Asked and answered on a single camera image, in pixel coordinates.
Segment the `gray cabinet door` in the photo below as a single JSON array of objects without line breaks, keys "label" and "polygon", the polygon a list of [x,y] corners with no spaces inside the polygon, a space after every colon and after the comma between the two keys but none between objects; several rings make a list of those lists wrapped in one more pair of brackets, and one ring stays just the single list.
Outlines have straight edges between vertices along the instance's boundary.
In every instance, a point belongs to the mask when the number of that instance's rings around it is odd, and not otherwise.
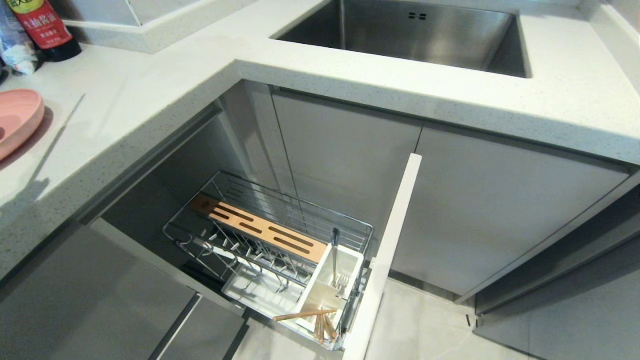
[{"label": "gray cabinet door", "polygon": [[222,360],[244,319],[207,299],[201,299],[162,360]]},{"label": "gray cabinet door", "polygon": [[622,168],[425,126],[393,269],[464,295],[623,182]]},{"label": "gray cabinet door", "polygon": [[195,292],[81,227],[0,292],[0,359],[148,359]]},{"label": "gray cabinet door", "polygon": [[375,254],[420,123],[302,95],[273,102],[298,196],[371,223]]},{"label": "gray cabinet door", "polygon": [[637,359],[638,299],[640,237],[636,235],[485,314],[474,333],[540,359]]}]

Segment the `bottle label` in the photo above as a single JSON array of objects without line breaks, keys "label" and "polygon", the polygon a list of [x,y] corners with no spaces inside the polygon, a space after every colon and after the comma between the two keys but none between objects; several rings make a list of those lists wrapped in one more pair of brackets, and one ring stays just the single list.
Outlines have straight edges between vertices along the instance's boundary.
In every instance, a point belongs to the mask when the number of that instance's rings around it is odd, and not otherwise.
[{"label": "bottle label", "polygon": [[7,0],[15,16],[41,49],[51,49],[73,39],[65,23],[46,0]]},{"label": "bottle label", "polygon": [[44,5],[45,0],[7,0],[15,13],[30,13]]}]

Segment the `floor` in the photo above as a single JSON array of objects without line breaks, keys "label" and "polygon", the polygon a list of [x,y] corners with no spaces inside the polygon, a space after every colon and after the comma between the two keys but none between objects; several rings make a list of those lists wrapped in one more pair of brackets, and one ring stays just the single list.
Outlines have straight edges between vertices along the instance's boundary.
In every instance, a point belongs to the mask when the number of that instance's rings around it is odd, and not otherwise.
[{"label": "floor", "polygon": [[[466,314],[472,310],[389,279],[366,360],[529,360],[473,335]],[[252,318],[248,325],[233,360],[342,358],[269,321]]]}]

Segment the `open cabinet door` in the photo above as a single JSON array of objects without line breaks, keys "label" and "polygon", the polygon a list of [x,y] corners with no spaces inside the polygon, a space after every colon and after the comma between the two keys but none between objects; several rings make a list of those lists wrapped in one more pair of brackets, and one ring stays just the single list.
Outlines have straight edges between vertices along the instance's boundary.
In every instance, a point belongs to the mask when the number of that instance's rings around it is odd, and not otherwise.
[{"label": "open cabinet door", "polygon": [[420,170],[422,156],[411,154],[404,170],[404,176],[398,188],[396,201],[391,210],[378,254],[371,261],[371,275],[367,288],[362,295],[362,302],[358,308],[353,326],[345,344],[343,360],[362,360],[367,354],[369,339],[376,323],[378,309],[385,291],[385,284],[394,260],[398,240],[402,233],[404,218],[409,208],[415,180]]}]

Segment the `red bottle label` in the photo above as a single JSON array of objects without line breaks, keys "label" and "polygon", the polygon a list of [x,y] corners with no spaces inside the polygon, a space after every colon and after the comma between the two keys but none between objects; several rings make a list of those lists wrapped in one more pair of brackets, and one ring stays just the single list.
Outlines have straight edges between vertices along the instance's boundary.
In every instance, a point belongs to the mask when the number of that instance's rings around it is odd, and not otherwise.
[{"label": "red bottle label", "polygon": [[48,1],[37,10],[15,16],[41,49],[58,47],[74,38]]}]

